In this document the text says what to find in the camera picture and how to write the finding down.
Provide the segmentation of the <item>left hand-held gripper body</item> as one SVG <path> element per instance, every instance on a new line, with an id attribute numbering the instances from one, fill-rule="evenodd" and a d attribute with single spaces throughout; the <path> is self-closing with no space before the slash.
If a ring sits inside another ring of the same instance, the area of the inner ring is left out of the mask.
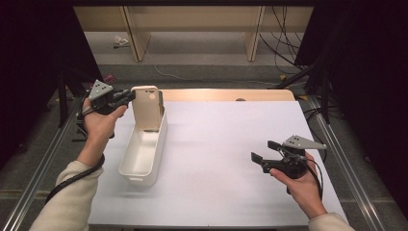
<path id="1" fill-rule="evenodd" d="M 86 113 L 97 112 L 108 115 L 121 105 L 123 96 L 114 96 L 115 88 L 99 80 L 96 80 L 87 96 L 90 105 L 84 109 Z"/>

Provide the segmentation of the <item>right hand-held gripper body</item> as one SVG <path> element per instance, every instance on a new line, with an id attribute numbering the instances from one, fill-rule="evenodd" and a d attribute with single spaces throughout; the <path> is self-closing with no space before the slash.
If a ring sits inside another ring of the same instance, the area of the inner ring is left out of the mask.
<path id="1" fill-rule="evenodd" d="M 292 179 L 302 177 L 307 171 L 307 158 L 305 152 L 307 149 L 326 149 L 327 145 L 308 140 L 298 135 L 292 135 L 282 144 L 282 148 L 277 151 L 282 159 L 266 160 L 263 158 L 261 168 L 264 173 L 269 173 L 272 168 L 278 169 Z"/>

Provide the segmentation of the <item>beige phone case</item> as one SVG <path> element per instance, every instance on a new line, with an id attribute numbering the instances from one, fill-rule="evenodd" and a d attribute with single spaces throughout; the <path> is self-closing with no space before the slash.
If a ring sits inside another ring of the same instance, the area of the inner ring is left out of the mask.
<path id="1" fill-rule="evenodd" d="M 134 119 L 139 130 L 158 131 L 162 118 L 159 108 L 159 90 L 156 86 L 136 86 L 131 91 L 136 94 L 132 101 Z"/>

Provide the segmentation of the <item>white plastic bin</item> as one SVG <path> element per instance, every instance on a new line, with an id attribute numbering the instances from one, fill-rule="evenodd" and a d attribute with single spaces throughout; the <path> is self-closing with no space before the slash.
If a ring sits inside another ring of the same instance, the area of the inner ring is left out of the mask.
<path id="1" fill-rule="evenodd" d="M 156 183 L 167 133 L 166 113 L 158 131 L 147 132 L 134 126 L 118 172 L 135 186 Z"/>

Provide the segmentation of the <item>person's left hand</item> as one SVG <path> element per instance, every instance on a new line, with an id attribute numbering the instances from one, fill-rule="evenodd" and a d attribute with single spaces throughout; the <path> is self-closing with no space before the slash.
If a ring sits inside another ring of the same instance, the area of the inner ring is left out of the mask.
<path id="1" fill-rule="evenodd" d="M 107 141 L 115 131 L 117 120 L 125 114 L 126 110 L 126 106 L 119 106 L 108 115 L 101 115 L 97 112 L 86 113 L 84 124 L 89 140 Z"/>

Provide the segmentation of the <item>person's right hand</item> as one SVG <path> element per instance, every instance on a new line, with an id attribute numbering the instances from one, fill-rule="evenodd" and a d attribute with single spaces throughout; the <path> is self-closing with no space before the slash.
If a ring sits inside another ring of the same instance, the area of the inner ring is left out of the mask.
<path id="1" fill-rule="evenodd" d="M 327 210 L 319 196 L 319 184 L 317 181 L 314 157 L 309 153 L 305 153 L 305 156 L 308 159 L 308 170 L 298 179 L 292 179 L 275 168 L 269 173 L 289 189 L 299 208 L 305 213 L 308 219 L 312 219 L 326 215 Z"/>

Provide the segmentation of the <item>white table cover sheet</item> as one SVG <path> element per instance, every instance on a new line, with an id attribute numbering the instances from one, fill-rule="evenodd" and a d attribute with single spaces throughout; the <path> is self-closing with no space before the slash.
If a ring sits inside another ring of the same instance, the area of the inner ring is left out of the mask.
<path id="1" fill-rule="evenodd" d="M 233 230 L 307 224 L 285 186 L 250 157 L 277 160 L 268 141 L 310 137 L 297 102 L 167 101 L 165 107 L 167 133 L 156 183 L 132 186 L 118 171 L 134 127 L 127 112 L 105 150 L 89 223 Z"/>

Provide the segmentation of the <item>crumpled white paper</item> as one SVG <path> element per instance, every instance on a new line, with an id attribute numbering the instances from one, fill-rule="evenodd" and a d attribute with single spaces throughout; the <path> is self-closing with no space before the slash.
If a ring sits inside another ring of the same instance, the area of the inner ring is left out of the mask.
<path id="1" fill-rule="evenodd" d="M 114 49 L 121 48 L 121 47 L 128 47 L 129 41 L 126 38 L 122 38 L 120 36 L 114 37 Z"/>

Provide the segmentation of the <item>black metal stand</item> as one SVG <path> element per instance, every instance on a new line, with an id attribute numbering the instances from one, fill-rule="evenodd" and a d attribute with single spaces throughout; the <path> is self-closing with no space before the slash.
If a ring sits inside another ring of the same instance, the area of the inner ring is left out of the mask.
<path id="1" fill-rule="evenodd" d="M 322 116 L 326 123 L 330 123 L 328 115 L 328 99 L 329 99 L 329 80 L 328 72 L 321 64 L 312 64 L 309 67 L 296 73 L 293 77 L 287 81 L 278 84 L 275 88 L 282 90 L 291 84 L 299 81 L 303 77 L 307 76 L 304 90 L 307 94 L 315 94 L 320 92 L 320 105 L 322 107 Z"/>

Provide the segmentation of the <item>dark curtain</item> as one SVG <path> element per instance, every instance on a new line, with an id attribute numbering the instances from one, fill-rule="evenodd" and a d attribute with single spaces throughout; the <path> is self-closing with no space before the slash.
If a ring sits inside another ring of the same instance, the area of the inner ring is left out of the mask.
<path id="1" fill-rule="evenodd" d="M 341 109 L 408 218 L 408 0 L 306 0 L 314 7 L 296 62 L 326 59 Z"/>
<path id="2" fill-rule="evenodd" d="M 76 95 L 102 75 L 73 6 L 0 0 L 0 169 L 62 85 Z"/>

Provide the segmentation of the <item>light wooden bench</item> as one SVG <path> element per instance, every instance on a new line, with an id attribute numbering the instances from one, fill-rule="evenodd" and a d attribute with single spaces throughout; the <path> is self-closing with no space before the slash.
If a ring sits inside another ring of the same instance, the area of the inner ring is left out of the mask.
<path id="1" fill-rule="evenodd" d="M 143 60 L 153 32 L 239 32 L 246 57 L 256 57 L 262 32 L 303 33 L 312 7 L 76 7 L 85 32 L 125 32 L 134 59 Z"/>

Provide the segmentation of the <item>aluminium floor rail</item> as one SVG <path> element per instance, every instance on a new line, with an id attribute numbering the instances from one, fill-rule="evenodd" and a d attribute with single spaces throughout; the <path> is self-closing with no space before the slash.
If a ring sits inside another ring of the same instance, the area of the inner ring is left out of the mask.
<path id="1" fill-rule="evenodd" d="M 322 133 L 327 140 L 328 146 L 332 150 L 334 157 L 338 162 L 345 181 L 347 182 L 348 187 L 350 188 L 350 191 L 353 194 L 353 197 L 358 204 L 370 231 L 385 231 L 385 226 L 380 219 L 374 204 L 370 201 L 368 193 L 364 189 L 357 173 L 352 168 L 350 161 L 347 159 L 344 150 L 341 147 L 331 125 L 326 122 L 326 119 L 322 114 L 323 112 L 320 112 L 317 115 L 319 127 L 322 130 Z"/>
<path id="2" fill-rule="evenodd" d="M 55 156 L 57 155 L 57 152 L 60 149 L 65 134 L 76 114 L 76 110 L 81 105 L 81 99 L 75 97 L 71 106 L 68 108 L 68 115 L 66 116 L 65 121 L 57 129 L 53 140 L 50 142 L 45 154 L 42 156 L 42 159 L 39 162 L 32 178 L 30 179 L 28 186 L 20 194 L 17 203 L 10 214 L 10 217 L 7 219 L 7 222 L 3 225 L 3 227 L 0 228 L 0 231 L 18 231 L 37 195 L 38 189 L 42 184 L 48 169 L 50 168 Z"/>

